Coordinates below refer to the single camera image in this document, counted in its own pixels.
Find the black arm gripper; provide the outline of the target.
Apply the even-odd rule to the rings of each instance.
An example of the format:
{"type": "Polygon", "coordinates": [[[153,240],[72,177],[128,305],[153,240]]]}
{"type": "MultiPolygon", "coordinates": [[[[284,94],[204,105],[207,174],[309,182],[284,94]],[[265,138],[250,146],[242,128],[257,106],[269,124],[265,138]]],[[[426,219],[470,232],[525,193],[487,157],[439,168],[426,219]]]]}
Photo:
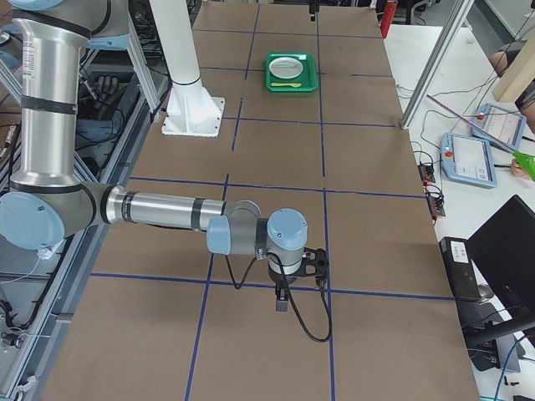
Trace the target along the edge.
{"type": "Polygon", "coordinates": [[[294,283],[298,277],[294,274],[283,275],[280,272],[274,271],[271,267],[268,268],[268,275],[275,283],[276,307],[277,312],[286,312],[288,310],[288,288],[294,283]]]}

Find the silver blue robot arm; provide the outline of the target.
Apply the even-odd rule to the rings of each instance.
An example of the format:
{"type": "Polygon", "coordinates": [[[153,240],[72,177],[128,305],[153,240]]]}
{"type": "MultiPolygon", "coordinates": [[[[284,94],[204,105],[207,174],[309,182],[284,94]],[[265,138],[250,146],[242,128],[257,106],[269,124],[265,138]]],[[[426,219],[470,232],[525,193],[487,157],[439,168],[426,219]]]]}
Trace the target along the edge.
{"type": "Polygon", "coordinates": [[[37,250],[78,231],[119,221],[206,233],[211,253],[267,259],[276,308],[294,307],[290,284],[305,274],[308,226],[293,209],[262,217],[251,201],[148,194],[74,174],[79,59],[92,40],[125,48],[125,1],[16,1],[23,34],[22,161],[1,199],[1,233],[37,250]]]}

